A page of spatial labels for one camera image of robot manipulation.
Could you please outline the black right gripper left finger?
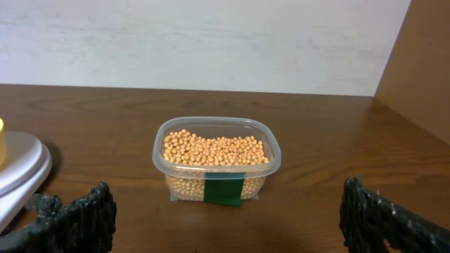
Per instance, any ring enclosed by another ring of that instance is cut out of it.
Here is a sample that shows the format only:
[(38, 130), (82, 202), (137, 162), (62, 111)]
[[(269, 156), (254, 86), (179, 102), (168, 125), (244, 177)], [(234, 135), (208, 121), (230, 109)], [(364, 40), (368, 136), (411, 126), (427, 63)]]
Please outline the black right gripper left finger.
[(107, 183), (64, 205), (57, 195), (37, 193), (25, 205), (36, 219), (1, 237), (1, 253), (99, 252), (113, 247), (117, 204)]

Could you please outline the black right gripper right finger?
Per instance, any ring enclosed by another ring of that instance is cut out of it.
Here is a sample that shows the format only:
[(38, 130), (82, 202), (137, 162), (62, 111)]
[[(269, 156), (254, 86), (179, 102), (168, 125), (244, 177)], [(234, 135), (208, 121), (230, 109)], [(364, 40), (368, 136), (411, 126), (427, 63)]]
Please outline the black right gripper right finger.
[(449, 253), (449, 231), (367, 189), (358, 177), (344, 182), (340, 230), (349, 252)]

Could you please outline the pale yellow bowl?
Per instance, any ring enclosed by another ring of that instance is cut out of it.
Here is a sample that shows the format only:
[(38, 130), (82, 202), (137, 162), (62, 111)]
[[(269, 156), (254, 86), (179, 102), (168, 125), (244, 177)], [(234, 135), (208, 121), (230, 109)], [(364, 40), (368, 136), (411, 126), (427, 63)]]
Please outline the pale yellow bowl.
[(4, 130), (4, 121), (0, 119), (0, 165), (2, 165), (6, 159), (6, 134)]

